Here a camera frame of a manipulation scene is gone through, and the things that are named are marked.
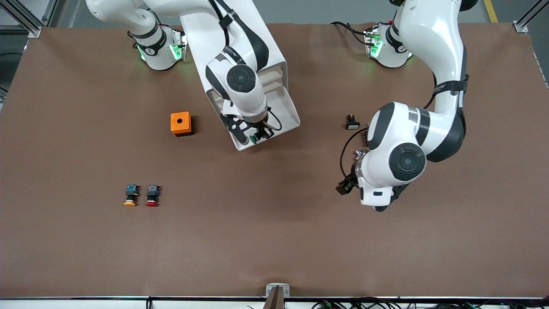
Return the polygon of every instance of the metal clamp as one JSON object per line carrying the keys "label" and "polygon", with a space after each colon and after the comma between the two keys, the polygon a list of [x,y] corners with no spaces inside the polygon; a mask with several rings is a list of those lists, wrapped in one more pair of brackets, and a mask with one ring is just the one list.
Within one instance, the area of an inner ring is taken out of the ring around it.
{"label": "metal clamp", "polygon": [[528,23],[534,17],[536,17],[536,15],[538,15],[538,13],[540,13],[541,10],[543,10],[548,4],[549,4],[549,0],[538,0],[538,2],[534,4],[534,6],[530,8],[530,10],[526,14],[524,14],[524,16],[522,16],[521,19],[519,19],[518,21],[515,20],[513,22],[513,26],[515,30],[518,33],[528,32],[528,28],[526,27],[526,25],[528,25]]}
{"label": "metal clamp", "polygon": [[290,297],[290,285],[286,283],[269,283],[265,287],[267,300],[263,309],[284,309],[284,299]]}
{"label": "metal clamp", "polygon": [[39,37],[44,23],[34,16],[19,0],[0,0],[0,7],[3,7],[22,27],[29,32],[29,37]]}

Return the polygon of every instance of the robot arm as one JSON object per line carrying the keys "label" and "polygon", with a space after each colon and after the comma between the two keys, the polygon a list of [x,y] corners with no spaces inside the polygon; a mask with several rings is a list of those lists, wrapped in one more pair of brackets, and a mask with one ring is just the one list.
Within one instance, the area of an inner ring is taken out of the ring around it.
{"label": "robot arm", "polygon": [[205,73],[225,100],[222,121],[242,144],[247,141],[243,132],[250,128],[257,131],[250,136],[253,143],[269,139],[273,131],[280,130],[267,123],[270,109],[257,75],[269,59],[267,44],[223,0],[86,0],[86,3],[96,18],[126,26],[143,60],[155,70],[169,69],[182,59],[181,47],[186,39],[179,31],[159,25],[151,12],[138,8],[140,5],[145,3],[159,12],[177,16],[197,13],[215,16],[219,12],[224,16],[219,24],[233,40],[206,65]]}
{"label": "robot arm", "polygon": [[181,33],[159,25],[150,11],[139,9],[143,0],[86,0],[86,4],[97,19],[127,27],[141,58],[152,69],[169,69],[182,59]]}
{"label": "robot arm", "polygon": [[[222,120],[228,124],[229,130],[232,125],[240,130],[256,128],[257,133],[250,137],[254,143],[261,138],[269,139],[274,132],[267,124],[267,98],[257,75],[267,65],[269,49],[223,0],[214,1],[225,16],[220,26],[228,29],[234,38],[206,65],[206,78],[225,100]],[[237,118],[238,122],[234,123],[231,118]]]}
{"label": "robot arm", "polygon": [[[340,193],[356,185],[363,205],[383,211],[425,171],[427,161],[445,160],[460,149],[467,86],[466,49],[457,25],[460,5],[461,0],[406,0],[399,8],[399,39],[440,83],[433,93],[435,111],[398,102],[378,110],[368,129],[369,151],[357,153]],[[396,54],[397,49],[382,52]]]}

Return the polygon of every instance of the gray floor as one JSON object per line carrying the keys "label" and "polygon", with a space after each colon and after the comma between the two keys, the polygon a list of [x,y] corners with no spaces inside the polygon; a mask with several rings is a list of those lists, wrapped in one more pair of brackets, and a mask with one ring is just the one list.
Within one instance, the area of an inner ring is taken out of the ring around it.
{"label": "gray floor", "polygon": [[[493,0],[500,21],[518,19],[535,1]],[[393,5],[388,1],[380,0],[254,0],[254,3],[266,23],[328,24],[337,20],[359,24],[369,21],[387,21],[395,12]],[[462,12],[459,20],[462,23],[489,22],[484,2],[479,0],[473,9]],[[161,17],[161,21],[169,25],[178,24],[177,18]],[[549,34],[548,23],[549,9],[546,9],[529,25],[534,48],[545,71],[549,71],[549,40],[546,39]],[[116,27],[94,18],[87,9],[85,0],[60,0],[55,18],[52,19],[52,26]],[[21,53],[26,41],[24,35],[0,34],[0,53]],[[19,58],[19,55],[0,56],[0,86],[5,89],[9,89]]]}

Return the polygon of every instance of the orange button housing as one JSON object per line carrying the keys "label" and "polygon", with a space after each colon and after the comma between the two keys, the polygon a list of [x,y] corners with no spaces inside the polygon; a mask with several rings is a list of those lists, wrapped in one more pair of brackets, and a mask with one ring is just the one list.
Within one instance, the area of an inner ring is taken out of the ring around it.
{"label": "orange button housing", "polygon": [[193,118],[189,112],[173,113],[170,119],[171,131],[175,136],[193,135]]}

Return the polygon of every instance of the yellow floor stripe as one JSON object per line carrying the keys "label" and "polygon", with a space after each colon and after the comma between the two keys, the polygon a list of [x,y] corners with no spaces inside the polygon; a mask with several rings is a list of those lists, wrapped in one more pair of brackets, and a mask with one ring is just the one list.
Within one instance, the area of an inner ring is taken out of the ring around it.
{"label": "yellow floor stripe", "polygon": [[492,23],[497,23],[496,11],[494,11],[494,6],[492,5],[491,0],[484,0],[484,5],[486,5],[486,10],[488,11],[488,16]]}

